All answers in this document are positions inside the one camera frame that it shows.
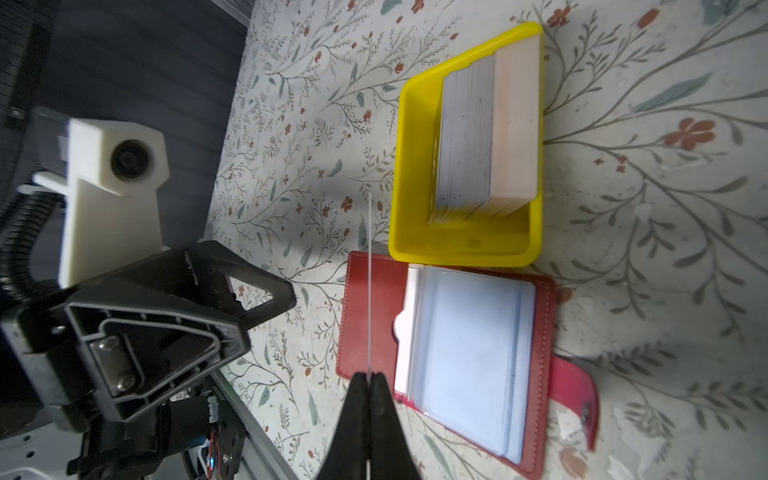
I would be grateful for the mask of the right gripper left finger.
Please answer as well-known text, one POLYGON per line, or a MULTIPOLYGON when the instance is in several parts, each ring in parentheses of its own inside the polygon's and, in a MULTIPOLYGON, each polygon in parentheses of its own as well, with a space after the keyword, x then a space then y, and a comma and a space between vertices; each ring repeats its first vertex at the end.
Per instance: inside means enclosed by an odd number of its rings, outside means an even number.
POLYGON ((369 454, 369 383, 366 373, 355 373, 337 422, 325 461, 316 477, 366 479, 369 454))

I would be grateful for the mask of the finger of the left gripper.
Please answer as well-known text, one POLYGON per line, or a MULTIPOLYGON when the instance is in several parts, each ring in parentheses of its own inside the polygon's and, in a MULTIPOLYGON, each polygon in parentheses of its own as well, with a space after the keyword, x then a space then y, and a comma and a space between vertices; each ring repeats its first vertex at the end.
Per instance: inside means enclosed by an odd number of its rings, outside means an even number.
POLYGON ((216 241, 185 247, 183 258, 201 304, 236 318, 246 329, 262 325, 296 306, 291 282, 256 267, 216 241), (239 286, 266 294, 267 299, 246 307, 239 300, 239 286))

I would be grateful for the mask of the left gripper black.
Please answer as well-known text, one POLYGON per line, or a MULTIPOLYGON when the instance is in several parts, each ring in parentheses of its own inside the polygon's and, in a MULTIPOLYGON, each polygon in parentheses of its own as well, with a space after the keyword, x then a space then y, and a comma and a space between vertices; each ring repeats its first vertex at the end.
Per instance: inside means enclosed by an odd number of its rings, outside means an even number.
POLYGON ((129 281, 11 294, 2 333, 64 430, 133 422, 245 353, 240 322, 129 281))

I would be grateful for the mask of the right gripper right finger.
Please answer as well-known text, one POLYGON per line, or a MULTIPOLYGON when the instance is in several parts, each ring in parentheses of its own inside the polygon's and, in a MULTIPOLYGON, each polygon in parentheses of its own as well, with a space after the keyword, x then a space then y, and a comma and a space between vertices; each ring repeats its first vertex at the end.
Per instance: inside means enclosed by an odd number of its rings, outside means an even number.
POLYGON ((383 373, 371 376, 369 409, 370 478, 420 480, 383 373))

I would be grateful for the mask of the red leather card holder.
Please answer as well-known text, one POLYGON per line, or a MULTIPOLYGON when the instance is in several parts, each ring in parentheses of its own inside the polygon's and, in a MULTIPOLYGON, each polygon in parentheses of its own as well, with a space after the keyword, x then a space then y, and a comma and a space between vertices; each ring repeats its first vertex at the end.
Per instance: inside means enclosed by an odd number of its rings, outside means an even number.
POLYGON ((348 395, 321 474, 414 478, 396 403, 528 479, 546 457, 548 408, 597 443, 591 376, 554 355, 557 286, 539 275, 349 255, 336 370, 348 395))

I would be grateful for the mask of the black VIP credit card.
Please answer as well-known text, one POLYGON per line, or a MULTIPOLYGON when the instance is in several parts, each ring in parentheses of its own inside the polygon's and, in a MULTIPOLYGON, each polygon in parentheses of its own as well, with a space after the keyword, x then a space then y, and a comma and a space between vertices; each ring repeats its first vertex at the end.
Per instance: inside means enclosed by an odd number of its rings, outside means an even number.
POLYGON ((373 235, 373 197, 368 196, 367 214, 367 380, 373 374, 372 336, 373 336, 373 293, 372 293, 372 235, 373 235))

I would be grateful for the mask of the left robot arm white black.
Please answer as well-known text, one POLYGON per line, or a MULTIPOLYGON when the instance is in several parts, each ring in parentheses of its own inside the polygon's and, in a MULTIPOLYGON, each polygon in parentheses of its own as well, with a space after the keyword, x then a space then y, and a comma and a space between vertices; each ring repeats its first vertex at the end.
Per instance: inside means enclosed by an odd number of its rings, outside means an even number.
POLYGON ((37 422, 80 438, 64 471, 139 479, 219 432, 203 384, 296 304, 292 284, 215 241, 60 287, 1 297, 1 435, 37 422))

